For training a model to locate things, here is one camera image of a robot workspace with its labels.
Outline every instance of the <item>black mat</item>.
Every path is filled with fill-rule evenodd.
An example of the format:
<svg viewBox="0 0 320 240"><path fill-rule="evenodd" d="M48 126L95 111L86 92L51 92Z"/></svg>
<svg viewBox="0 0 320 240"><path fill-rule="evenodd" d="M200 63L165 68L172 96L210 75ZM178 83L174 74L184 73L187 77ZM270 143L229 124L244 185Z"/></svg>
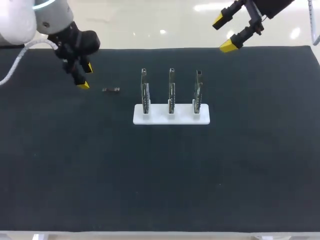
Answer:
<svg viewBox="0 0 320 240"><path fill-rule="evenodd" d="M18 50L0 51L4 76ZM310 47L101 50L89 91L51 50L0 88L0 230L320 232L320 66ZM134 125L141 68L152 103L210 125ZM104 94L104 87L121 93Z"/></svg>

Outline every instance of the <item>white floor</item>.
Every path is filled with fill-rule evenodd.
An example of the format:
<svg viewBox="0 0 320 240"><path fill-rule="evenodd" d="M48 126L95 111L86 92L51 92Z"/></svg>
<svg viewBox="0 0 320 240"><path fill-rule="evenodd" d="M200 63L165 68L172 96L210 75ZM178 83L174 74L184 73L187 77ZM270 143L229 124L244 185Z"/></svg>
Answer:
<svg viewBox="0 0 320 240"><path fill-rule="evenodd" d="M94 30L102 49L216 48L249 23L243 8L220 30L212 23L232 0L68 0L81 30ZM313 0L320 33L320 0ZM295 0L245 46L311 45L307 0ZM318 60L320 44L312 47Z"/></svg>

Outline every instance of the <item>white stand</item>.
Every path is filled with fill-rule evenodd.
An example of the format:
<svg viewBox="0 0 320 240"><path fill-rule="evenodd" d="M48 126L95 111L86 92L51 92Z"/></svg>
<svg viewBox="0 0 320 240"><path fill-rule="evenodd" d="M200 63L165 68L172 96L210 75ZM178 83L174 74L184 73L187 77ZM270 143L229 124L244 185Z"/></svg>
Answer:
<svg viewBox="0 0 320 240"><path fill-rule="evenodd" d="M134 106L133 123L137 125L207 125L210 123L209 106L201 104L200 113L194 112L192 104L175 104L174 113L169 113L168 104L151 104L149 113L144 114L142 104Z"/></svg>

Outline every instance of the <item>small metal part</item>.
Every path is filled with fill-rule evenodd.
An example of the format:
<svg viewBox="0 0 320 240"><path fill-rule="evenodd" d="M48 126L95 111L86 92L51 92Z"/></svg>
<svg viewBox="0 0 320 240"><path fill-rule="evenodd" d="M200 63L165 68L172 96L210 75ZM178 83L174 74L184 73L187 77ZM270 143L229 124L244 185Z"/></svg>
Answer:
<svg viewBox="0 0 320 240"><path fill-rule="evenodd" d="M118 93L120 92L120 87L105 87L102 89L102 92Z"/></svg>
<svg viewBox="0 0 320 240"><path fill-rule="evenodd" d="M201 100L202 100L202 87L203 87L203 76L200 70L196 71L196 79L194 85L194 113L200 113Z"/></svg>
<svg viewBox="0 0 320 240"><path fill-rule="evenodd" d="M143 113L149 113L149 102L150 102L150 93L149 93L149 83L147 81L147 70L142 68L141 70L141 97L142 97L142 107Z"/></svg>
<svg viewBox="0 0 320 240"><path fill-rule="evenodd" d="M169 114L175 113L175 104L176 104L175 69L170 68L170 71L169 71Z"/></svg>

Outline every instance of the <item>white cable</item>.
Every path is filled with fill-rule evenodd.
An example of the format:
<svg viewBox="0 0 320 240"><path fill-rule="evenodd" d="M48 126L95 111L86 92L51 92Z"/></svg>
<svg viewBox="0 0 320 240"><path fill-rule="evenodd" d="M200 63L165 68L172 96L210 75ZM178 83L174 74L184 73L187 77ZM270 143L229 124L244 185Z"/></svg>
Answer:
<svg viewBox="0 0 320 240"><path fill-rule="evenodd" d="M320 35L318 37L316 36L316 20L315 20L315 12L314 12L314 6L312 5L312 0L308 0L308 5L309 5L312 44L316 46L320 42Z"/></svg>
<svg viewBox="0 0 320 240"><path fill-rule="evenodd" d="M0 81L0 86L5 84L6 82L9 81L9 79L11 78L11 76L14 74L21 58L25 55L25 53L27 52L27 50L29 48L31 48L33 45L36 45L36 44L41 44L41 43L44 43L44 44L49 44L53 50L57 50L58 49L58 46L53 43L52 41L49 41L47 39L39 39L39 40L33 40L31 42L29 42L22 50L21 52L19 53L19 55L16 57L12 67L10 68L8 74L5 76L5 78L3 80Z"/></svg>

